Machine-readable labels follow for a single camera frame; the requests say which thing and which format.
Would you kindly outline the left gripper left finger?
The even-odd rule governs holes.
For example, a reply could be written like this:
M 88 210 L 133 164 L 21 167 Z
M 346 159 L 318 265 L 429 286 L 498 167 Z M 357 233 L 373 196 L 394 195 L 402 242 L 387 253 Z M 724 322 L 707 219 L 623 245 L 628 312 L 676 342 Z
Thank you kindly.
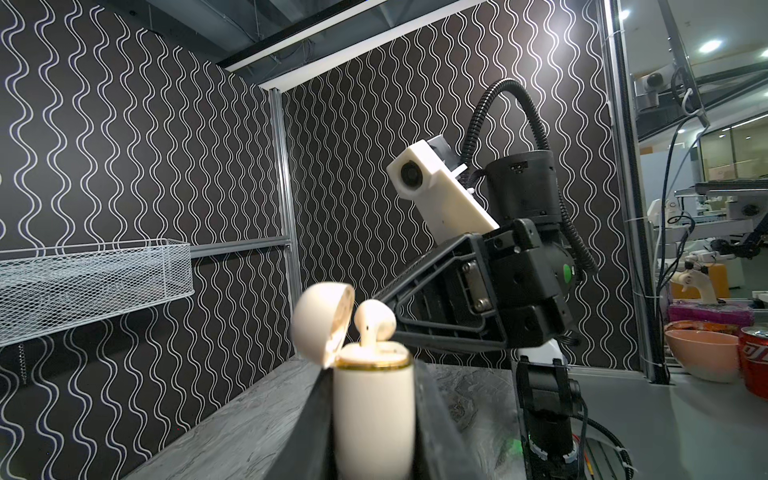
M 322 370 L 265 479 L 334 479 L 333 373 Z

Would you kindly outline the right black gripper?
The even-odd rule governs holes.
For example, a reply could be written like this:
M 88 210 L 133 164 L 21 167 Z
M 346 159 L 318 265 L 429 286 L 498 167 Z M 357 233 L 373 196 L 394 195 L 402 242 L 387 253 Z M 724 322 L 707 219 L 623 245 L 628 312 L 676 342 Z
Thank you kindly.
M 489 268 L 489 329 L 464 269 Z M 567 296 L 577 283 L 575 260 L 556 223 L 518 218 L 489 233 L 463 234 L 419 257 L 374 295 L 395 313 L 394 341 L 448 353 L 539 347 L 573 326 Z

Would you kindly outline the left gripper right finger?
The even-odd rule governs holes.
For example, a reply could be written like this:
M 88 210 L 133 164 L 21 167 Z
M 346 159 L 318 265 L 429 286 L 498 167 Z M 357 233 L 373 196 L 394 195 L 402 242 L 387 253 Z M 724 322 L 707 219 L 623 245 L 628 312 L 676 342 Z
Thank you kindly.
M 427 365 L 414 363 L 416 444 L 413 479 L 484 479 Z

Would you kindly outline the cream earbud pair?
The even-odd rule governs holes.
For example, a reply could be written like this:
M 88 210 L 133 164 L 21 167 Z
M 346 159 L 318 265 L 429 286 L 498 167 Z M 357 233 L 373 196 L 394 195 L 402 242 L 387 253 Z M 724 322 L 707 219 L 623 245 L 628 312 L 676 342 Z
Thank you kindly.
M 396 330 L 394 312 L 383 302 L 369 299 L 362 302 L 355 313 L 354 324 L 360 334 L 362 348 L 373 348 L 388 341 Z

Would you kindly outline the cream earbud charging case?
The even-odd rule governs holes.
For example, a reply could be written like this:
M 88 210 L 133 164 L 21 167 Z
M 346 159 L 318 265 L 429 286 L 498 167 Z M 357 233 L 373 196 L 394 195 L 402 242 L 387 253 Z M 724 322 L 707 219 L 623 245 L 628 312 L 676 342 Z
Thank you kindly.
M 343 479 L 407 479 L 416 441 L 414 359 L 402 344 L 362 348 L 361 303 L 345 283 L 322 282 L 300 296 L 291 320 L 297 352 L 333 373 L 336 468 Z

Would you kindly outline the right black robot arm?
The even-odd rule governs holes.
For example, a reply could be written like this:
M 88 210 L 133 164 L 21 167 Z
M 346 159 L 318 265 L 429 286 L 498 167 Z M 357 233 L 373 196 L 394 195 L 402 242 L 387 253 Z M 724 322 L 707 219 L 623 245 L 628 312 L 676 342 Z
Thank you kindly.
M 521 107 L 535 146 L 472 169 L 482 126 L 505 93 Z M 459 150 L 442 136 L 421 140 L 387 173 L 436 241 L 376 294 L 395 314 L 396 339 L 448 353 L 518 353 L 528 478 L 609 479 L 616 472 L 632 478 L 631 457 L 614 434 L 605 447 L 589 445 L 586 431 L 597 422 L 560 349 L 573 324 L 567 296 L 598 266 L 564 204 L 544 123 L 526 89 L 509 78 L 494 82 Z

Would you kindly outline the pink bowl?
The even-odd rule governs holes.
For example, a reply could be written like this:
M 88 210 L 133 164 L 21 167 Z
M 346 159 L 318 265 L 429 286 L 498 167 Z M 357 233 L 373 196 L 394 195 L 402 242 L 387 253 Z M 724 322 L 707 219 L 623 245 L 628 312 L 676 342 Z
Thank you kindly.
M 667 344 L 683 369 L 701 380 L 734 383 L 740 378 L 736 336 L 694 330 L 665 332 Z

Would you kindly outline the purple snack packet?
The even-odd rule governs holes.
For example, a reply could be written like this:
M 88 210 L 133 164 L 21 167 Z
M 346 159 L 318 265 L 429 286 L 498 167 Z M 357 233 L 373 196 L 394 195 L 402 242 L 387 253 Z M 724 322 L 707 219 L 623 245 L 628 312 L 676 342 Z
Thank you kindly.
M 701 304 L 678 301 L 668 306 L 667 316 L 670 322 L 704 321 L 737 327 L 752 326 L 754 312 L 747 306 L 731 304 Z

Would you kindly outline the red soda can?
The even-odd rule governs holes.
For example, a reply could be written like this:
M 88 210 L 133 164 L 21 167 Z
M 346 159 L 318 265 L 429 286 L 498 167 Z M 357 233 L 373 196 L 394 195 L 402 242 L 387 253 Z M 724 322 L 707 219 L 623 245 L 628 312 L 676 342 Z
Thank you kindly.
M 767 328 L 742 327 L 739 334 L 741 369 L 748 391 L 766 400 L 767 382 Z

